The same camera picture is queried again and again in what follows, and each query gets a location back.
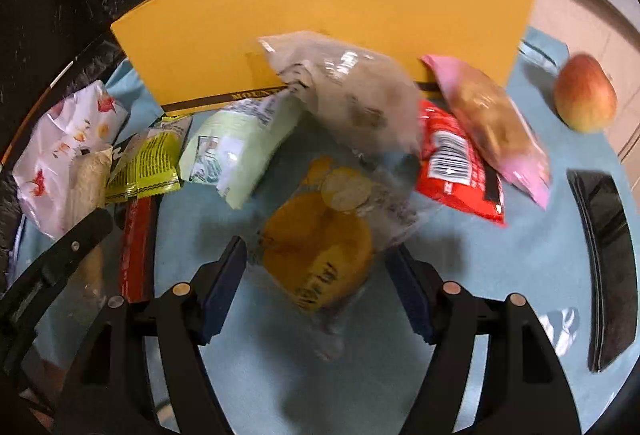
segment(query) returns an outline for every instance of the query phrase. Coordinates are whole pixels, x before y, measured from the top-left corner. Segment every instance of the yellow-green snack package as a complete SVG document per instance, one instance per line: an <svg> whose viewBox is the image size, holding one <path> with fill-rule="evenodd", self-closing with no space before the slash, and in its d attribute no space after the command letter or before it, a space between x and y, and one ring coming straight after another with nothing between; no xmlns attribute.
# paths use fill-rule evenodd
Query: yellow-green snack package
<svg viewBox="0 0 640 435"><path fill-rule="evenodd" d="M191 116L165 116L125 144L116 145L114 150L120 147L122 154L111 171L106 201L124 202L134 196L150 197L180 189L178 160L190 125Z"/></svg>

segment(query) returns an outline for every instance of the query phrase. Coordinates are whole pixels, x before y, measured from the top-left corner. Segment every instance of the yellow label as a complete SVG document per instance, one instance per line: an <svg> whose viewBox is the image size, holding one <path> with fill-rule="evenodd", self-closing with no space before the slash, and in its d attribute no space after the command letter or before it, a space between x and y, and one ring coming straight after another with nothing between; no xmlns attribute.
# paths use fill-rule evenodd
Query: yellow label
<svg viewBox="0 0 640 435"><path fill-rule="evenodd" d="M353 269L340 245L332 245L311 264L305 283L294 294L296 304L313 312L331 303L338 298L339 290L344 289L344 281L351 272Z"/></svg>

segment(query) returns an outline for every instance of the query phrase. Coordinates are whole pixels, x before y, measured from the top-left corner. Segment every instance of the red snack package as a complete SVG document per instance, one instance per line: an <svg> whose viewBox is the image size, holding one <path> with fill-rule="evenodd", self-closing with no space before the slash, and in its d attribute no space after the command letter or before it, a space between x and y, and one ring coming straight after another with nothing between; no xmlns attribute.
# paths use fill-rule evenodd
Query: red snack package
<svg viewBox="0 0 640 435"><path fill-rule="evenodd" d="M422 154L416 190L450 208L504 225L502 184L468 140L458 120L420 102Z"/></svg>

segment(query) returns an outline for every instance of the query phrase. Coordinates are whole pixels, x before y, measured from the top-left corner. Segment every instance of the barcode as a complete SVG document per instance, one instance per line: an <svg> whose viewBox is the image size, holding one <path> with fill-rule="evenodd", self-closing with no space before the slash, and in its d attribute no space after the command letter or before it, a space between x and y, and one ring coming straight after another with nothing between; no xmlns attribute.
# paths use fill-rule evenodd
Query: barcode
<svg viewBox="0 0 640 435"><path fill-rule="evenodd" d="M434 132L433 145L436 151L429 161L429 177L471 184L471 163L466 139L450 132Z"/></svg>

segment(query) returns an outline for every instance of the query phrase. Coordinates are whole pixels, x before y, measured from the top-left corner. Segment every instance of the blue tablecloth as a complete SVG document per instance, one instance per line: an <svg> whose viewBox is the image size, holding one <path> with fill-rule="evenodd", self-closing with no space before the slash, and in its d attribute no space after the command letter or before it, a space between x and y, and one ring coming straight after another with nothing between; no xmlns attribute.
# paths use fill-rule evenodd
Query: blue tablecloth
<svg viewBox="0 0 640 435"><path fill-rule="evenodd" d="M505 187L507 228L449 208L407 242L417 259L432 263L444 279L471 293L504 299L524 294L538 314L574 307L582 318L574 344L561 357L586 431L626 380L640 341L601 374L589 373L591 276L582 223L566 180L567 168L612 173L636 246L640 225L628 181L602 134L570 131L555 115L550 97L557 65L568 57L564 44L530 29L508 92L550 155L554 182L546 211ZM161 111L136 73L124 64L109 89L132 111L130 132L148 125ZM194 117L190 134L209 112ZM217 259L232 235L255 241L264 220L284 202L317 154L350 155L310 118L305 118L276 153L252 200L240 212L226 206L210 187L185 184L162 200L156 241L156 294ZM26 228L20 260L45 249L34 227ZM118 234L111 242L117 245ZM111 260L116 264L117 256ZM60 340L55 333L70 319L46 317L39 349L66 365L82 327ZM472 423L482 385L487 340L478 338L456 429ZM156 402L167 397L158 345L148 342ZM376 269L346 327L345 349L333 363L313 352L308 329L286 297L249 270L238 288L222 334L203 347L202 357L227 418L241 435L398 433L420 387L433 349L415 335L388 275Z"/></svg>

